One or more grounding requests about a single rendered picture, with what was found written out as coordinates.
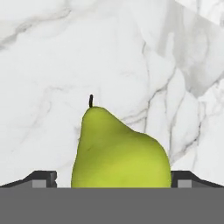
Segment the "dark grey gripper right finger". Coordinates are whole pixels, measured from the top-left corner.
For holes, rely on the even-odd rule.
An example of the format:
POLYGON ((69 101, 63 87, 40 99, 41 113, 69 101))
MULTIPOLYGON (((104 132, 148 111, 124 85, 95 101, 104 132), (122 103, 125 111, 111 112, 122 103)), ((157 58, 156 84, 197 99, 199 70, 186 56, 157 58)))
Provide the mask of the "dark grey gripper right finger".
POLYGON ((203 180, 194 175, 191 171, 172 171, 172 188, 224 188, 224 185, 218 185, 213 182, 203 180))

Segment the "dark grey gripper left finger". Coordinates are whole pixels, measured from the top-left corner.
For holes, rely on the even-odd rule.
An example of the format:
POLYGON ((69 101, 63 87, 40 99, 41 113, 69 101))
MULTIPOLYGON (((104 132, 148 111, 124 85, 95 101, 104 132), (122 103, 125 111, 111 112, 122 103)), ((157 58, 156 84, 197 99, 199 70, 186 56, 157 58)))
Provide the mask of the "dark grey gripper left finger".
POLYGON ((33 171, 27 177, 2 185, 2 188, 30 187, 30 188, 56 188, 56 171, 33 171))

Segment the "green pear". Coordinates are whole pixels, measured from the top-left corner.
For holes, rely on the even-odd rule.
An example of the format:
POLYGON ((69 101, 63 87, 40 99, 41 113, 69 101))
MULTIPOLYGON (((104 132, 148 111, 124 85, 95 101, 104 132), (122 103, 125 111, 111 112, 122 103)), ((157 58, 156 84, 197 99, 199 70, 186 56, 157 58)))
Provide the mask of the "green pear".
POLYGON ((73 165, 72 188, 169 188, 172 172, 163 146, 134 131, 89 96, 73 165))

